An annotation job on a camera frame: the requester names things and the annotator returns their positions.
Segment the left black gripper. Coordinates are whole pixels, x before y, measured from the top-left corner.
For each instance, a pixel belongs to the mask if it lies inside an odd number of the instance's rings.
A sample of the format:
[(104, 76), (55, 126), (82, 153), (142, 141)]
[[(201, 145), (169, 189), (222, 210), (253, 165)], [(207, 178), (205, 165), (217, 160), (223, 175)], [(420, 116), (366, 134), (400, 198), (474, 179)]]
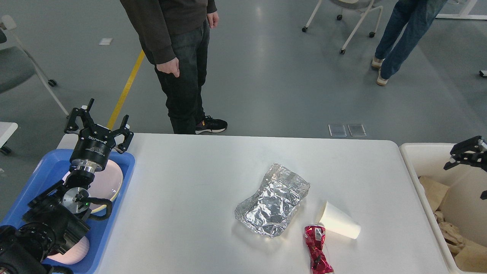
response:
[[(125, 153), (134, 137), (134, 132), (129, 129), (129, 115), (123, 117), (120, 128), (114, 131), (106, 127), (96, 127), (90, 110), (95, 99), (91, 98), (87, 105), (81, 108), (73, 108), (67, 117), (64, 128), (65, 134), (78, 135), (78, 142), (70, 157), (74, 167), (90, 166), (92, 173), (105, 170), (112, 149), (119, 154)], [(122, 135), (123, 142), (117, 144), (116, 137)]]

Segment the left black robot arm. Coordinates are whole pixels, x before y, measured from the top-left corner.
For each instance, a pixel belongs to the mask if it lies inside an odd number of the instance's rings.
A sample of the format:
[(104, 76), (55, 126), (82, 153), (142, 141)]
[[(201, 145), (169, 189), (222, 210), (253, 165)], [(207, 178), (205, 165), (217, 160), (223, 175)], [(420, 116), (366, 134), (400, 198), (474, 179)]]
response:
[(77, 134), (70, 157), (70, 169), (61, 179), (33, 198), (22, 216), (24, 225), (1, 226), (1, 271), (5, 274), (71, 274), (63, 266), (44, 264), (51, 253), (65, 254), (89, 232), (88, 220), (111, 217), (113, 203), (89, 193), (95, 173), (105, 170), (112, 149), (123, 154), (133, 138), (123, 117), (120, 128), (110, 130), (94, 123), (87, 106), (73, 108), (65, 132)]

